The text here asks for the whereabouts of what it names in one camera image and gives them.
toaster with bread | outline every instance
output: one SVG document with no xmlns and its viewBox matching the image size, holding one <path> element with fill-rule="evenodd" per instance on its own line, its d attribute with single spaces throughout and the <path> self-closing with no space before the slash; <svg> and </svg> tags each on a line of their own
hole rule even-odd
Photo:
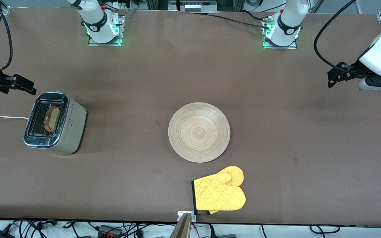
<svg viewBox="0 0 381 238">
<path fill-rule="evenodd" d="M 61 92 L 38 96 L 30 113 L 24 143 L 55 154 L 74 153 L 85 128 L 86 109 Z"/>
</svg>

yellow oven mitt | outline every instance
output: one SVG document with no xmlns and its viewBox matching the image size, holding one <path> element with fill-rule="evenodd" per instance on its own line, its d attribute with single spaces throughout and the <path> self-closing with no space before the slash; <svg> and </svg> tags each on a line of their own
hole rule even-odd
<svg viewBox="0 0 381 238">
<path fill-rule="evenodd" d="M 246 202 L 245 194 L 239 187 L 242 182 L 243 172 L 236 166 L 229 166 L 215 175 L 192 181 L 195 211 L 213 214 L 217 211 L 241 209 Z"/>
</svg>

table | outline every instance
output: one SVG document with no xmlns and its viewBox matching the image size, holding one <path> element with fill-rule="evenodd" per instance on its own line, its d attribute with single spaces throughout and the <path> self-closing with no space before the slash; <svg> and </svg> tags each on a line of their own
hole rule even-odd
<svg viewBox="0 0 381 238">
<path fill-rule="evenodd" d="M 236 165 L 245 206 L 199 222 L 381 225 L 381 92 L 360 91 L 357 80 L 327 88 L 330 67 L 313 39 L 330 17 L 307 15 L 298 50 L 269 50 L 256 28 L 137 11 L 123 46 L 88 47 L 75 10 L 13 9 L 5 73 L 34 81 L 38 94 L 61 90 L 88 117 L 70 156 L 28 148 L 26 121 L 0 119 L 0 217 L 175 221 L 192 210 L 192 180 Z M 342 15 L 319 51 L 353 63 L 380 32 L 375 15 Z M 8 55 L 1 24 L 1 65 Z M 28 116 L 34 101 L 0 93 L 0 115 Z M 180 158 L 168 141 L 174 112 L 195 101 L 222 110 L 232 130 L 206 164 Z"/>
</svg>

bread slice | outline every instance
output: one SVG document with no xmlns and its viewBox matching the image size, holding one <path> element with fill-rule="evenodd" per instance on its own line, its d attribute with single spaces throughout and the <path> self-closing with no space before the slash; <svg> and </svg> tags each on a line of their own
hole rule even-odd
<svg viewBox="0 0 381 238">
<path fill-rule="evenodd" d="M 47 111 L 47 115 L 45 116 L 44 120 L 44 126 L 49 133 L 54 133 L 54 131 L 57 129 L 57 122 L 59 120 L 60 112 L 61 110 L 59 107 L 50 107 Z"/>
</svg>

red cable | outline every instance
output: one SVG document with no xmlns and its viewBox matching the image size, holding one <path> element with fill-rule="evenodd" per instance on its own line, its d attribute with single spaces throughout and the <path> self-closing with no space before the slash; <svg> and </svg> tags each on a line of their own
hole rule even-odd
<svg viewBox="0 0 381 238">
<path fill-rule="evenodd" d="M 201 237 L 199 236 L 199 232 L 198 232 L 198 229 L 196 228 L 196 226 L 195 226 L 195 224 L 194 224 L 194 223 L 192 223 L 192 226 L 195 228 L 195 231 L 196 231 L 196 234 L 198 235 L 198 238 L 201 238 Z"/>
</svg>

